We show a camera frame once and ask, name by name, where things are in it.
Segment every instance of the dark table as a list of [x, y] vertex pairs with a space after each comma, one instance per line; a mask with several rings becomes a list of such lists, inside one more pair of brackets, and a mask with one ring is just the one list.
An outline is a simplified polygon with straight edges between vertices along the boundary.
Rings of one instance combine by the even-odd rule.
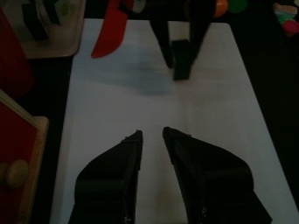
[[[215, 22], [229, 23], [231, 26], [299, 207], [299, 61], [277, 21], [272, 1], [249, 2], [249, 7], [242, 13], [227, 13], [215, 19]], [[86, 18], [103, 18], [107, 5], [109, 0], [87, 0]], [[19, 103], [33, 115], [47, 116], [51, 120], [31, 221], [42, 224], [49, 223], [51, 218], [73, 57], [33, 59], [30, 62], [37, 83], [31, 93]]]

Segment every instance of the white board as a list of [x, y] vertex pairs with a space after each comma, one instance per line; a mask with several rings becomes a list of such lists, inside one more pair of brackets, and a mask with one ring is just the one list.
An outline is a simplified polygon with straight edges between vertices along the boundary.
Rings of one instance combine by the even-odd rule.
[[[90, 57], [102, 23], [86, 20], [74, 59], [51, 224], [69, 223], [85, 166], [137, 130], [145, 132], [137, 224], [187, 223], [165, 126], [246, 160], [273, 223], [299, 223], [230, 26], [211, 25], [191, 79], [174, 81], [149, 21], [130, 21], [119, 49], [105, 58]], [[171, 33], [173, 39], [187, 38], [189, 25], [173, 22]]]

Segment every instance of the black clamp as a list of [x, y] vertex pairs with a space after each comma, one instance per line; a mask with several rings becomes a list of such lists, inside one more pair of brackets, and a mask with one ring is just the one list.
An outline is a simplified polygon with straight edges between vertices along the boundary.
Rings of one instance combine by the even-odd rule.
[[89, 163], [77, 180], [70, 224], [135, 223], [142, 151], [139, 130]]
[[163, 138], [182, 188], [189, 223], [272, 223], [254, 192], [247, 163], [177, 129], [165, 128]]

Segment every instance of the black object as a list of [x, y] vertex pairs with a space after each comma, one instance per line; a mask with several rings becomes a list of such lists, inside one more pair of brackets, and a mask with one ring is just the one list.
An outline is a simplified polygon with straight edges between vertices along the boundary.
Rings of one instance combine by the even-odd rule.
[[190, 224], [266, 224], [247, 163], [221, 147], [163, 129]]
[[135, 223], [142, 150], [139, 130], [86, 166], [77, 180], [70, 224]]
[[50, 38], [35, 3], [23, 4], [23, 21], [35, 40], [39, 41]]
[[[147, 13], [154, 34], [158, 39], [166, 64], [169, 67], [174, 67], [175, 80], [190, 79], [193, 62], [202, 48], [202, 42], [214, 19], [215, 10], [217, 0], [147, 1]], [[179, 45], [177, 42], [173, 42], [171, 45], [170, 40], [169, 21], [174, 15], [183, 20], [190, 20], [190, 39], [186, 39]]]

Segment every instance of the red object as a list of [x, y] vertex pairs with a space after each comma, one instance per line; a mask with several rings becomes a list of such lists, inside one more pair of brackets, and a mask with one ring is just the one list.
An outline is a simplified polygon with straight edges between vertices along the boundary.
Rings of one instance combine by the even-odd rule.
[[[105, 23], [91, 53], [93, 58], [107, 56], [122, 45], [127, 29], [127, 14], [119, 9], [119, 5], [121, 0], [109, 1]], [[134, 0], [125, 0], [125, 5], [133, 10]]]
[[34, 73], [15, 31], [0, 9], [0, 88], [15, 99], [34, 85]]
[[215, 11], [214, 17], [215, 18], [222, 17], [227, 13], [229, 7], [230, 7], [229, 0], [218, 0], [217, 1], [217, 11]]
[[[0, 163], [31, 162], [38, 129], [0, 102]], [[0, 186], [0, 223], [15, 224], [25, 188]]]

